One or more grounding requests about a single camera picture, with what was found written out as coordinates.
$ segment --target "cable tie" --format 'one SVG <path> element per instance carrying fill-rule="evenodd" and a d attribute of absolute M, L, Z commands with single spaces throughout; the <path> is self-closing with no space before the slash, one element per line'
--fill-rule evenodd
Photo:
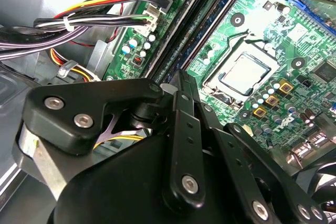
<path fill-rule="evenodd" d="M 65 78 L 66 76 L 68 76 L 69 72 L 71 71 L 71 69 L 73 69 L 75 66 L 77 66 L 78 63 L 75 62 L 74 60 L 69 60 L 68 62 L 64 63 L 58 70 L 57 72 L 57 76 L 59 78 Z"/>
<path fill-rule="evenodd" d="M 65 28 L 68 30 L 68 31 L 73 31 L 75 29 L 74 26 L 70 25 L 70 22 L 68 20 L 68 17 L 69 16 L 65 16 L 63 17 L 63 22 L 64 22 L 64 25 L 65 25 Z"/>

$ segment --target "metal bracket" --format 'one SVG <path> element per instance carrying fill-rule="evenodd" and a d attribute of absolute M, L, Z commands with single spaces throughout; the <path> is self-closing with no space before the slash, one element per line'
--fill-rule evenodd
<path fill-rule="evenodd" d="M 198 104 L 209 146 L 223 161 L 223 172 L 229 174 L 228 197 L 240 209 L 242 223 L 280 223 L 265 202 L 235 138 L 222 128 L 214 110 L 205 103 Z"/>
<path fill-rule="evenodd" d="M 45 104 L 50 97 L 63 106 L 50 109 L 54 104 Z M 148 79 L 43 86 L 27 95 L 23 121 L 29 131 L 64 152 L 87 154 L 102 131 L 105 115 L 121 113 L 141 102 L 156 103 L 161 97 L 162 89 Z M 90 125 L 78 126 L 78 115 L 84 115 L 81 120 L 89 118 Z"/>
<path fill-rule="evenodd" d="M 174 94 L 163 196 L 180 214 L 201 208 L 205 202 L 202 139 L 194 101 L 183 91 Z"/>
<path fill-rule="evenodd" d="M 228 123 L 225 131 L 232 134 L 253 163 L 252 173 L 260 177 L 272 192 L 272 206 L 283 223 L 327 223 L 319 206 L 238 124 Z M 323 220 L 312 211 L 316 209 Z"/>

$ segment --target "capacitor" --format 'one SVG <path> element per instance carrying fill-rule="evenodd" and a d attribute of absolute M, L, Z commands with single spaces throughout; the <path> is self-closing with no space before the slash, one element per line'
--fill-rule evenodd
<path fill-rule="evenodd" d="M 305 114 L 310 120 L 315 119 L 315 115 L 310 109 L 305 109 Z"/>
<path fill-rule="evenodd" d="M 210 50 L 207 55 L 208 55 L 209 58 L 214 57 L 215 56 L 215 51 Z"/>
<path fill-rule="evenodd" d="M 251 106 L 253 109 L 257 109 L 259 107 L 258 102 L 255 99 L 251 100 Z"/>
<path fill-rule="evenodd" d="M 203 64 L 204 65 L 209 65 L 210 64 L 210 59 L 209 58 L 204 58 L 203 59 Z"/>
<path fill-rule="evenodd" d="M 131 48 L 129 46 L 123 46 L 121 48 L 121 51 L 124 53 L 124 54 L 129 54 L 131 52 Z"/>
<path fill-rule="evenodd" d="M 272 119 L 276 124 L 281 124 L 282 123 L 282 119 L 279 115 L 272 116 Z"/>
<path fill-rule="evenodd" d="M 264 98 L 265 100 L 266 100 L 267 98 L 269 98 L 269 94 L 268 94 L 266 91 L 262 91 L 262 92 L 260 92 L 260 95 L 261 95 L 262 98 Z"/>
<path fill-rule="evenodd" d="M 263 125 L 261 126 L 261 128 L 262 128 L 262 131 L 265 132 L 266 134 L 269 134 L 269 133 L 272 132 L 272 129 L 269 127 L 268 124 L 263 124 Z"/>
<path fill-rule="evenodd" d="M 269 94 L 274 94 L 275 92 L 274 88 L 271 85 L 266 85 L 265 89 Z"/>
<path fill-rule="evenodd" d="M 130 41 L 128 41 L 128 44 L 130 44 L 131 48 L 137 47 L 138 46 L 138 40 L 130 39 Z"/>
<path fill-rule="evenodd" d="M 271 139 L 266 139 L 266 145 L 269 149 L 273 148 L 274 145 L 273 145 L 273 142 Z"/>
<path fill-rule="evenodd" d="M 146 51 L 142 50 L 139 53 L 140 57 L 146 57 Z"/>
<path fill-rule="evenodd" d="M 280 88 L 280 83 L 276 80 L 273 80 L 271 81 L 271 86 L 274 88 L 274 89 L 279 89 Z"/>
<path fill-rule="evenodd" d="M 150 44 L 149 42 L 145 42 L 145 43 L 143 44 L 143 48 L 144 48 L 145 50 L 148 50 L 148 49 L 151 48 L 151 44 Z"/>
<path fill-rule="evenodd" d="M 259 104 L 263 104 L 263 103 L 264 103 L 264 100 L 263 100 L 263 98 L 262 98 L 260 95 L 257 95 L 257 96 L 256 96 L 256 101 L 257 101 L 257 103 L 259 103 Z"/>
<path fill-rule="evenodd" d="M 277 10 L 281 12 L 282 14 L 289 14 L 290 7 L 284 4 L 279 3 L 277 6 Z"/>
<path fill-rule="evenodd" d="M 306 124 L 308 124 L 308 123 L 310 123 L 310 120 L 309 120 L 309 118 L 306 116 L 306 114 L 304 114 L 304 113 L 300 113 L 300 118 L 306 123 Z"/>
<path fill-rule="evenodd" d="M 291 114 L 296 112 L 296 108 L 295 108 L 294 104 L 292 104 L 292 103 L 287 103 L 285 105 L 285 109 L 288 111 L 288 113 L 291 113 Z"/>
<path fill-rule="evenodd" d="M 154 34 L 150 34 L 150 35 L 148 36 L 148 40 L 149 40 L 150 42 L 154 42 L 154 41 L 156 40 L 156 36 L 155 36 Z"/>

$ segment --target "chip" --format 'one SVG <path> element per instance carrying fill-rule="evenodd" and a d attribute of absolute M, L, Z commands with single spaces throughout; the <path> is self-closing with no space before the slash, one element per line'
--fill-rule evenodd
<path fill-rule="evenodd" d="M 280 80 L 280 88 L 283 93 L 288 94 L 290 91 L 292 91 L 293 86 L 289 84 L 286 80 Z"/>
<path fill-rule="evenodd" d="M 336 77 L 336 67 L 326 61 L 314 71 L 314 74 L 323 82 L 329 83 Z"/>
<path fill-rule="evenodd" d="M 270 1 L 267 1 L 267 2 L 264 4 L 263 8 L 264 8 L 265 10 L 270 10 L 270 9 L 272 8 L 272 6 L 273 6 L 273 4 L 272 4 Z"/>
<path fill-rule="evenodd" d="M 274 106 L 279 102 L 279 99 L 276 98 L 274 95 L 270 95 L 269 98 L 267 98 L 265 102 L 271 106 Z"/>
<path fill-rule="evenodd" d="M 253 112 L 253 114 L 259 118 L 262 118 L 264 115 L 266 115 L 266 110 L 264 110 L 264 108 L 260 106 Z"/>
<path fill-rule="evenodd" d="M 286 18 L 283 17 L 283 16 L 280 16 L 280 18 L 278 19 L 278 21 L 279 21 L 280 23 L 284 22 L 285 20 L 286 20 Z"/>
<path fill-rule="evenodd" d="M 137 64 L 138 66 L 142 63 L 142 58 L 140 56 L 135 56 L 133 59 L 133 63 Z"/>
<path fill-rule="evenodd" d="M 311 86 L 311 81 L 310 80 L 305 80 L 302 85 L 304 85 L 306 88 L 310 88 Z"/>
<path fill-rule="evenodd" d="M 306 77 L 305 76 L 303 76 L 303 75 L 298 75 L 297 77 L 296 77 L 296 79 L 300 82 L 300 83 L 303 83 L 304 81 L 306 81 Z"/>
<path fill-rule="evenodd" d="M 331 92 L 328 92 L 324 97 L 327 98 L 328 100 L 331 100 L 335 97 L 335 94 L 331 93 Z"/>

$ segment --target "blue connector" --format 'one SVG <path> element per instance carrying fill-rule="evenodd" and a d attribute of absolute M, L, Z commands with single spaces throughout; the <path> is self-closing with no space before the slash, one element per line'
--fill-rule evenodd
<path fill-rule="evenodd" d="M 315 13 L 313 13 L 309 7 L 307 5 L 305 5 L 301 0 L 284 0 L 289 4 L 294 5 L 295 7 L 297 7 L 298 9 L 300 9 L 301 11 L 305 12 L 310 18 L 312 18 L 315 22 L 317 22 L 320 26 L 322 26 L 324 29 L 326 29 L 327 31 L 329 31 L 333 36 L 336 36 L 336 30 L 333 29 L 330 26 L 327 26 L 323 19 L 320 18 L 318 15 L 316 15 Z"/>

